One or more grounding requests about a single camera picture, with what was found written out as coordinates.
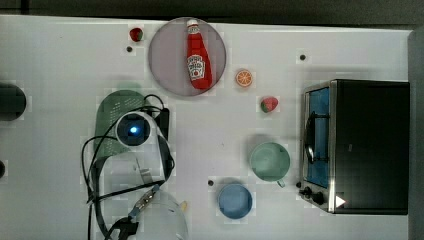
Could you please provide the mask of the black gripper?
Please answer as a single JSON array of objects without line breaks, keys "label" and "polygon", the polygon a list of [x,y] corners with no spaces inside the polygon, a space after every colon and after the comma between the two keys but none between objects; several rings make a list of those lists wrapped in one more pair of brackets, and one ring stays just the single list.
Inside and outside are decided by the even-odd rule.
[{"label": "black gripper", "polygon": [[170,110],[168,108],[160,109],[154,106],[144,106],[143,110],[154,119],[164,138],[168,139],[170,127]]}]

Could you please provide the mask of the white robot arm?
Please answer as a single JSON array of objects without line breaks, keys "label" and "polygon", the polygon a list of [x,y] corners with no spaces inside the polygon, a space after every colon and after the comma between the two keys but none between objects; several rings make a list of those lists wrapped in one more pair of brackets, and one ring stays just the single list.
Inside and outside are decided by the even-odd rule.
[{"label": "white robot arm", "polygon": [[144,106],[104,131],[90,166],[93,240],[188,240],[184,210],[164,190],[175,167],[169,110]]}]

